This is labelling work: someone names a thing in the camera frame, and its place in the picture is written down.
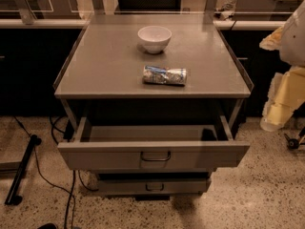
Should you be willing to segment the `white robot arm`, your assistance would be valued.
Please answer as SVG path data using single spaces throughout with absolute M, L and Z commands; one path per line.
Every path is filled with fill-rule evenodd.
M 265 37 L 259 47 L 278 50 L 280 59 L 291 66 L 287 72 L 274 75 L 263 108 L 260 127 L 273 132 L 283 128 L 305 102 L 305 1 L 283 26 Z

